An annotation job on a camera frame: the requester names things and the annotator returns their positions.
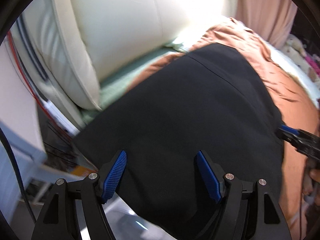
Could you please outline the pink garment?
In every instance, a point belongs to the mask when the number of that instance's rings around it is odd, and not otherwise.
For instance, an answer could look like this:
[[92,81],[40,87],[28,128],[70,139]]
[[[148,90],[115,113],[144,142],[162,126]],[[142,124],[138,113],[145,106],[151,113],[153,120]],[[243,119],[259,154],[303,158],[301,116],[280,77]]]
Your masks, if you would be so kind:
[[320,75],[320,68],[319,68],[318,64],[309,55],[306,55],[305,60],[308,64],[310,64],[310,66],[313,68],[313,70],[319,76]]

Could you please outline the black long sleeve shirt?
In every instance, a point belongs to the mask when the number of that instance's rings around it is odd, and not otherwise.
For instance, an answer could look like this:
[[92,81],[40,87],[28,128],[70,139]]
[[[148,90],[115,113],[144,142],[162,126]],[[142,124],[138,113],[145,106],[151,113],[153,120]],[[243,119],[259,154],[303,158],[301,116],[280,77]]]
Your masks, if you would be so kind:
[[281,192],[281,113],[234,48],[213,43],[159,70],[107,107],[73,140],[97,168],[118,150],[127,164],[116,189],[137,215],[176,239],[196,239],[215,211],[194,164],[206,151],[225,172],[265,179]]

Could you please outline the pink curtain left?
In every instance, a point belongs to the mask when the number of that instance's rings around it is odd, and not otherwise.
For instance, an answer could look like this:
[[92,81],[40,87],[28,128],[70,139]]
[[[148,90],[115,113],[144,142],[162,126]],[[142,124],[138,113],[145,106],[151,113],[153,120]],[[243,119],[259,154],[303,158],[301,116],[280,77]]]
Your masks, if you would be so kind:
[[297,9],[291,0],[238,0],[235,18],[280,49],[290,34]]

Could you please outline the white blanket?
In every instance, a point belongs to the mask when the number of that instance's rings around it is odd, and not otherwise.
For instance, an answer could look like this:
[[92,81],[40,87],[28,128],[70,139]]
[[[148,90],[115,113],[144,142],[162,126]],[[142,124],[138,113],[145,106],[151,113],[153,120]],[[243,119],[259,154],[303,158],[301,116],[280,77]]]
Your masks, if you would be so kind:
[[270,50],[271,59],[276,63],[282,70],[293,77],[306,91],[308,97],[311,99],[313,104],[318,108],[319,89],[316,84],[311,81],[308,75],[297,66],[288,56],[283,54],[281,51],[274,48],[268,42],[265,42],[267,48]]

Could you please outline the cream padded headboard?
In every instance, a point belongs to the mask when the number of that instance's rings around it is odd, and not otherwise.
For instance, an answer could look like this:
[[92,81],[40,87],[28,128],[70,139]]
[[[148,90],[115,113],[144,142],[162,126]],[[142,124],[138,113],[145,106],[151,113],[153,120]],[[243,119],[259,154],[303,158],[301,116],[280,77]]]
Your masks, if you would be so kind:
[[77,128],[163,56],[235,16],[238,0],[33,0],[12,26],[37,90]]

